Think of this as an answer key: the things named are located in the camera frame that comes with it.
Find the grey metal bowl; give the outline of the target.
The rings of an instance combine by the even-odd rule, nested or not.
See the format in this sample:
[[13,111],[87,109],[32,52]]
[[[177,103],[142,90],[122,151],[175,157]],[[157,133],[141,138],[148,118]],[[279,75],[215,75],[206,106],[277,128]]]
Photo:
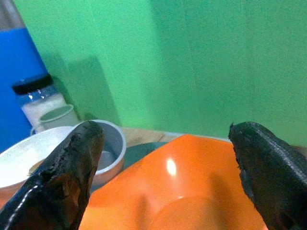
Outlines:
[[127,148],[124,134],[118,126],[104,120],[94,120],[94,122],[96,122],[103,131],[104,146],[96,174],[92,181],[91,192],[110,182],[122,171]]

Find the white ceramic mug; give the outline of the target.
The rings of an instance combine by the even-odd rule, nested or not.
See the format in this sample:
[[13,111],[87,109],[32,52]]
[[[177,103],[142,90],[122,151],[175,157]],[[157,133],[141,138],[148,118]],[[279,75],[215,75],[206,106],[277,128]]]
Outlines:
[[74,106],[66,104],[42,115],[38,124],[31,129],[30,135],[37,133],[39,127],[48,130],[55,127],[75,126],[79,122]]

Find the orange plastic plate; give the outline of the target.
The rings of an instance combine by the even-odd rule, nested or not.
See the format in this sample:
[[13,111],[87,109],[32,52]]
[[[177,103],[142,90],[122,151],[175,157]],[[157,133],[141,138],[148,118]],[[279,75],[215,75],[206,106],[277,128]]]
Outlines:
[[79,230],[267,230],[233,145],[181,136],[92,193]]

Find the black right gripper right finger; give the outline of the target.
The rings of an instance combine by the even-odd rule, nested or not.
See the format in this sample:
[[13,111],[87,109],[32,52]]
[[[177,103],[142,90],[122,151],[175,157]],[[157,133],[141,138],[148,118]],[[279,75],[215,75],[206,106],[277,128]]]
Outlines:
[[307,158],[255,122],[231,124],[239,177],[268,230],[307,230]]

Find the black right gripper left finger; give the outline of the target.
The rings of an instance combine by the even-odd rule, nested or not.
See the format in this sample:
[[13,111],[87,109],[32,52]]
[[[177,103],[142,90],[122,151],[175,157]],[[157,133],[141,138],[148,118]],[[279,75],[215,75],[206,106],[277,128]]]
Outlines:
[[78,230],[103,146],[97,122],[74,128],[0,209],[0,230]]

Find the blue plastic panel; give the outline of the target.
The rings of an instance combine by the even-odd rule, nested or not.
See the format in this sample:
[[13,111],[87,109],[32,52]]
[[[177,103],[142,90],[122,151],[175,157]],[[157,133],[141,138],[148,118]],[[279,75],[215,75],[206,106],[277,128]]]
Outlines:
[[27,138],[31,125],[12,85],[47,69],[26,28],[0,31],[0,153]]

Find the glass jar with black lid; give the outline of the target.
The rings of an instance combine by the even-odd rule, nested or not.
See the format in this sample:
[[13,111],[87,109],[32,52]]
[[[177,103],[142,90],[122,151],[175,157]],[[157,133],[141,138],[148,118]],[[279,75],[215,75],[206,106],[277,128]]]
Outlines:
[[12,90],[22,112],[33,127],[39,123],[42,115],[67,104],[48,73],[19,80],[12,85]]

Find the white round plate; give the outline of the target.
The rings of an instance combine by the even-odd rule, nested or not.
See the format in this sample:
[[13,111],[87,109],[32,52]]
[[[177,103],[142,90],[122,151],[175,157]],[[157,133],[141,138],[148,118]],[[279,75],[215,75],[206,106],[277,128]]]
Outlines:
[[60,126],[34,134],[0,154],[0,189],[19,184],[29,176],[30,169],[45,159],[72,131]]

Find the dark green placemat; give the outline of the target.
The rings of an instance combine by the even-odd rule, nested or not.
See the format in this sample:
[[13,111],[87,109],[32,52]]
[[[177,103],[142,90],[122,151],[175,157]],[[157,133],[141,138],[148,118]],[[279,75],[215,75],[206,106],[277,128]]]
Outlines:
[[166,142],[150,142],[128,147],[121,161],[112,168],[111,165],[117,160],[116,155],[109,151],[103,151],[93,179],[91,193],[106,185],[123,170],[165,144]]

